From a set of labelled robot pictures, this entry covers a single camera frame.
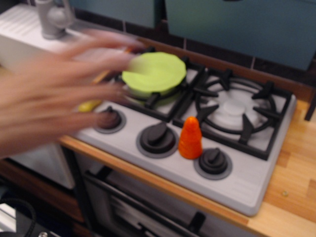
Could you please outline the blurred human hand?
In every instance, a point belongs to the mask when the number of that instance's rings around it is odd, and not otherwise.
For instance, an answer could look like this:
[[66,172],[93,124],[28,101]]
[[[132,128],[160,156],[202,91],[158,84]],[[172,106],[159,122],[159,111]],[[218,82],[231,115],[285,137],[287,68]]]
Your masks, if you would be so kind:
[[94,85],[105,71],[126,71],[143,44],[117,33],[90,30],[55,53],[42,53],[0,78],[0,156],[7,158],[94,126],[101,114],[79,113],[89,100],[121,100],[119,85]]

